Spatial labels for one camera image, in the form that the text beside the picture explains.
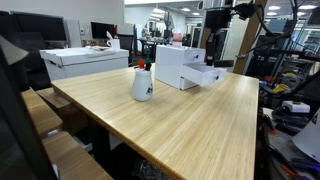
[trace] fluorescent light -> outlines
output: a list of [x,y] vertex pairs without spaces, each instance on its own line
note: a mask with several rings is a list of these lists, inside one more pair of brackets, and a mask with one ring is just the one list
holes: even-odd
[[161,10],[161,9],[158,9],[158,8],[154,8],[153,12],[155,12],[155,13],[163,13],[163,14],[165,13],[164,10]]
[[277,13],[275,13],[275,12],[268,12],[267,15],[268,15],[268,16],[275,16],[275,15],[277,15]]
[[190,9],[188,9],[188,8],[182,8],[181,11],[187,11],[187,12],[188,12],[188,11],[190,11]]
[[279,10],[280,8],[280,6],[270,6],[269,10]]
[[163,18],[163,15],[160,14],[151,14],[152,17]]
[[156,21],[160,21],[159,18],[154,18],[154,17],[149,17],[149,19],[153,19],[153,20],[156,20]]
[[299,9],[314,9],[317,6],[314,5],[304,5],[304,6],[300,6]]
[[303,16],[303,15],[305,15],[306,13],[304,13],[304,12],[298,12],[297,14],[298,14],[298,16]]

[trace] white box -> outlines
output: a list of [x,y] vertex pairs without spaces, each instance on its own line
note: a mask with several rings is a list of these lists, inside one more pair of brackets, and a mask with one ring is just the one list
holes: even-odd
[[223,81],[226,69],[203,64],[205,50],[157,46],[155,78],[177,89]]
[[128,67],[127,50],[97,51],[89,48],[40,50],[50,80],[58,80]]

